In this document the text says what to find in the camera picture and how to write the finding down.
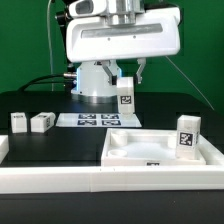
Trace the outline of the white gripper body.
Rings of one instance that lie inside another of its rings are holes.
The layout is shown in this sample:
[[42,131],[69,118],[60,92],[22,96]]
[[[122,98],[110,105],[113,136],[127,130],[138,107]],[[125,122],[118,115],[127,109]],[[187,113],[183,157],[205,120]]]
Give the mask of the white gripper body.
[[175,55],[180,50],[180,9],[147,10],[132,25],[109,26],[103,17],[72,20],[66,53],[71,62]]

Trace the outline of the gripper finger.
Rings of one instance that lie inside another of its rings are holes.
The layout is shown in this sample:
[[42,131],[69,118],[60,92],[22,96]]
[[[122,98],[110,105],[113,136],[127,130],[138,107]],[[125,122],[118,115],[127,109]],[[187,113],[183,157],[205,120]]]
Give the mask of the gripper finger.
[[102,61],[102,68],[104,72],[108,75],[108,83],[110,85],[115,85],[117,83],[117,75],[112,72],[112,68],[115,68],[115,61]]
[[139,59],[137,59],[137,62],[138,62],[139,67],[137,69],[137,72],[134,75],[134,82],[135,82],[135,84],[141,84],[142,72],[146,66],[146,58],[139,58]]

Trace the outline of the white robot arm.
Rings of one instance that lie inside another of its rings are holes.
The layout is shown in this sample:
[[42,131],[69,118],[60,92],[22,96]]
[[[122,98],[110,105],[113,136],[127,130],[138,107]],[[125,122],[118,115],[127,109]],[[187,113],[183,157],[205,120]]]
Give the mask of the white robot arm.
[[92,103],[116,98],[122,76],[117,62],[135,59],[141,73],[149,57],[175,55],[180,50],[179,7],[144,0],[62,0],[57,14],[69,63],[79,65],[71,94]]

